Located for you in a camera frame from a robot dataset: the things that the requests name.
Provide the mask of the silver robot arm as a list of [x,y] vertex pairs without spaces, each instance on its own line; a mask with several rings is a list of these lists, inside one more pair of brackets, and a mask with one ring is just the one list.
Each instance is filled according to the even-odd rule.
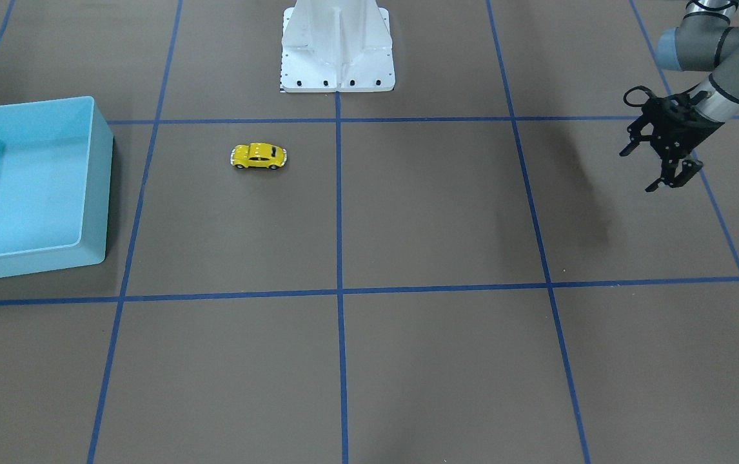
[[656,44],[655,61],[662,70],[706,72],[693,87],[659,97],[638,86],[645,100],[641,114],[627,126],[628,156],[649,144],[660,159],[660,173],[647,192],[661,186],[681,188],[703,168],[694,150],[739,114],[739,26],[732,26],[738,1],[689,1],[676,28],[665,30]]

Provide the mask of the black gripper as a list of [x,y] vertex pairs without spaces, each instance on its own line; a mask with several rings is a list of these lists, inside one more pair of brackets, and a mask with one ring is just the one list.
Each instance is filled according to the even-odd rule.
[[653,193],[660,186],[684,187],[704,163],[692,155],[694,150],[723,126],[720,121],[706,117],[697,109],[702,98],[691,96],[691,92],[679,92],[659,97],[652,90],[641,91],[643,102],[628,102],[630,108],[638,108],[641,115],[627,126],[629,143],[620,150],[619,156],[629,156],[641,144],[649,144],[660,161],[660,174],[647,185],[646,193]]

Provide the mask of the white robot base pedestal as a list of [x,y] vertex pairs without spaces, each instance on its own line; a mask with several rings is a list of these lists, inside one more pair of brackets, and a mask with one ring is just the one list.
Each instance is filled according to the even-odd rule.
[[375,1],[297,1],[284,9],[283,92],[390,92],[396,85],[388,10]]

